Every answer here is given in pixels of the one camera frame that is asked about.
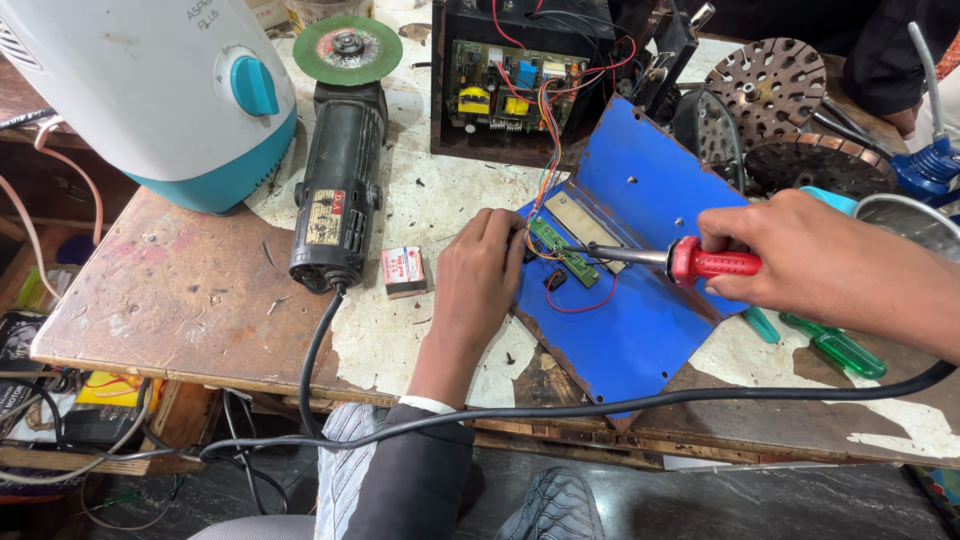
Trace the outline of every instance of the grinder body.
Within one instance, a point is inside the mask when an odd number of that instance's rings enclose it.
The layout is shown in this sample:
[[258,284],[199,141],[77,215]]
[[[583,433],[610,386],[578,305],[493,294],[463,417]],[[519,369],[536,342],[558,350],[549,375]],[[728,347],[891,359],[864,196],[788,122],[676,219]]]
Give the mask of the grinder body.
[[360,86],[317,82],[317,124],[298,207],[290,277],[311,292],[360,282],[370,247],[373,213],[382,193],[376,184],[386,142],[387,104],[379,81]]

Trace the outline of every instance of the teal mixer base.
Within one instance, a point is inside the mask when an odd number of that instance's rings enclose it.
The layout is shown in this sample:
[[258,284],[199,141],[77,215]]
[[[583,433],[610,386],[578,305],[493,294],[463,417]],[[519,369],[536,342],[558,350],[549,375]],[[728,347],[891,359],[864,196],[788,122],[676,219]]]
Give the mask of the teal mixer base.
[[263,142],[236,160],[198,177],[161,182],[124,171],[164,199],[199,212],[226,212],[243,201],[269,177],[290,146],[297,125],[297,110]]

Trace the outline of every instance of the wooden workbench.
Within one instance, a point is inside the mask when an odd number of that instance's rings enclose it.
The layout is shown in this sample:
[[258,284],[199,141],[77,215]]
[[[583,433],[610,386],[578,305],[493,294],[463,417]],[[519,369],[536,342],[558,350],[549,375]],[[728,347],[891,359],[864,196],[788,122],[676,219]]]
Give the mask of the wooden workbench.
[[[428,21],[428,15],[429,5],[408,12],[377,12],[378,19],[395,30],[417,24],[411,22],[417,17]],[[37,336],[32,349],[36,359],[296,393],[304,351],[329,297],[306,292],[286,270],[292,233],[284,228],[294,215],[290,193],[296,171],[302,174],[313,117],[312,81],[290,60],[289,45],[280,43],[278,51],[297,88],[300,123],[280,167],[283,178],[265,183],[248,200],[256,213],[243,208],[230,218],[215,218],[178,208],[141,188]],[[351,289],[321,347],[312,385],[313,395],[320,399],[388,405],[403,392],[413,371],[419,341],[430,327],[433,295],[387,301],[378,278],[379,249],[421,245],[427,264],[435,268],[436,255],[479,208],[519,208],[534,192],[539,173],[431,156],[429,73],[410,66],[428,61],[429,49],[412,39],[404,39],[403,46],[401,65],[384,79],[391,122],[379,182],[386,207],[373,220],[371,261],[362,286]],[[702,49],[698,55],[707,53],[707,47]],[[701,64],[688,68],[693,80],[702,80],[716,60]],[[832,86],[830,92],[837,97]],[[837,101],[847,103],[842,97]],[[882,122],[869,118],[863,122],[877,138],[895,138]],[[432,268],[427,273],[431,277]],[[505,328],[515,322],[511,319]],[[721,324],[666,390],[735,384],[852,385],[809,351],[804,338],[780,326],[776,317],[772,322],[783,335],[780,344],[765,344],[739,317]],[[883,383],[911,377],[934,361],[896,344],[857,337],[887,360],[890,372]],[[514,327],[495,341],[478,367],[469,405],[581,402],[583,393],[529,332]],[[513,365],[507,365],[505,348],[515,352]],[[524,351],[522,356],[516,354],[517,348]],[[957,467],[960,438],[952,434],[953,426],[960,427],[954,405],[957,389],[957,381],[948,380],[903,400],[865,405],[757,401],[674,405],[645,411],[625,433],[612,430],[600,417],[480,421],[478,441],[531,451],[542,450],[531,441],[573,442],[580,448],[608,449],[604,459],[611,462],[637,466],[645,459],[655,469],[652,454],[738,463],[879,460]],[[519,438],[504,443],[502,436],[494,440],[493,433]],[[625,456],[635,459],[621,460]]]
[[[216,218],[178,208],[141,188],[37,336],[33,356],[89,369],[295,394],[303,353],[329,297],[312,295],[287,276],[291,241],[289,231],[271,227],[248,209]],[[364,286],[379,288],[378,283]],[[274,301],[284,297],[289,298],[268,315]],[[887,360],[890,374],[884,383],[910,377],[933,363],[933,358],[900,345],[859,337]],[[338,377],[339,357],[331,341],[328,335],[318,357],[315,396],[383,405],[395,399]],[[767,347],[759,339],[726,343],[733,350],[741,345]],[[850,386],[808,349],[788,353],[793,373],[785,375]],[[715,386],[730,385],[686,365],[666,389]],[[940,409],[951,426],[960,426],[957,389],[957,380],[948,380],[907,400]],[[581,395],[543,349],[535,351],[514,381],[517,406],[576,405]],[[528,429],[544,437],[568,438],[573,430],[584,443],[743,462],[867,459],[960,465],[955,456],[912,455],[849,440],[852,431],[906,436],[894,422],[854,404],[675,405],[644,412],[625,437],[599,417],[531,424],[561,429]]]

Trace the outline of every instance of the red label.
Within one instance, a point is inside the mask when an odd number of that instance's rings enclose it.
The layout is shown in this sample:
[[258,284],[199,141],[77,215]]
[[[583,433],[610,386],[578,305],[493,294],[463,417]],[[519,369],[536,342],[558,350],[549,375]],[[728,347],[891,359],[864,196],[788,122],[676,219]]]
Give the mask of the red label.
[[330,207],[330,213],[341,215],[344,213],[344,199],[347,194],[339,189],[333,192],[333,206]]

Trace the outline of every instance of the power supply board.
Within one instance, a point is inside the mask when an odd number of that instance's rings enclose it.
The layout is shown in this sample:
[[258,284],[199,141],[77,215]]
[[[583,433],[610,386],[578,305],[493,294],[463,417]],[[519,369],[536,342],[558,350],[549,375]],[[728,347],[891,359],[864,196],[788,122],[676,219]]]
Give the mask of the power supply board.
[[[559,89],[589,69],[589,59],[583,57],[455,39],[445,86],[445,99],[454,126],[464,128],[467,133],[474,133],[477,126],[508,132],[547,131],[538,106],[514,96],[498,64],[510,77],[516,93],[533,102],[537,101],[536,90],[543,81],[556,77],[560,80],[550,88]],[[551,98],[556,96],[549,107],[561,133],[580,91],[548,94]]]

